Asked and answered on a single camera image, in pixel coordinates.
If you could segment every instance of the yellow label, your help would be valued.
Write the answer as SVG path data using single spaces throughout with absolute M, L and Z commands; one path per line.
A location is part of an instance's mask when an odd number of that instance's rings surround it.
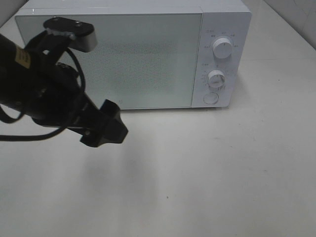
M 15 61 L 23 67 L 29 69 L 31 65 L 31 56 L 27 51 L 16 45 Z

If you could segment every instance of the white knob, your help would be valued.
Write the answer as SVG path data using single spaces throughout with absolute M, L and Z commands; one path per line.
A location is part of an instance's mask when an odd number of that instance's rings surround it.
M 213 43 L 213 52 L 217 58 L 227 58 L 232 50 L 233 42 L 229 38 L 219 38 Z
M 225 82 L 224 73 L 220 70 L 213 70 L 207 76 L 208 85 L 214 88 L 221 87 Z

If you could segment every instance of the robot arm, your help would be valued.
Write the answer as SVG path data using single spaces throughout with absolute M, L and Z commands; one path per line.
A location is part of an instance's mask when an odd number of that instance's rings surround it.
M 0 141 L 44 140 L 67 128 L 81 134 L 80 141 L 90 147 L 122 143 L 128 131 L 119 107 L 109 100 L 100 109 L 93 104 L 84 92 L 80 64 L 69 49 L 93 50 L 94 27 L 62 17 L 45 21 L 44 27 L 46 30 L 24 49 L 0 35 L 0 104 L 20 111 L 18 118 L 11 118 L 0 109 L 0 120 L 13 123 L 29 115 L 39 125 L 58 129 L 37 136 L 0 135 Z M 71 56 L 77 70 L 58 63 L 64 52 Z

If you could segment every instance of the white tile wall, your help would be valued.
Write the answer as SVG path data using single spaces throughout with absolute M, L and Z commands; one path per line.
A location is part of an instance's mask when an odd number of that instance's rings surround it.
M 316 51 L 265 1 L 243 0 L 252 12 L 242 60 L 316 57 Z
M 316 48 L 316 0 L 265 0 Z
M 2 26 L 27 0 L 0 0 L 0 26 Z

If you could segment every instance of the timer knob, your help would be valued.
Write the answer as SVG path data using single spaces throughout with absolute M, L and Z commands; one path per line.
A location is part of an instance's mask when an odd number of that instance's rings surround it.
M 221 87 L 225 82 L 224 73 L 220 70 L 213 70 L 207 76 L 207 83 L 210 87 Z
M 213 43 L 213 52 L 217 58 L 227 58 L 232 50 L 233 42 L 229 38 L 219 38 Z

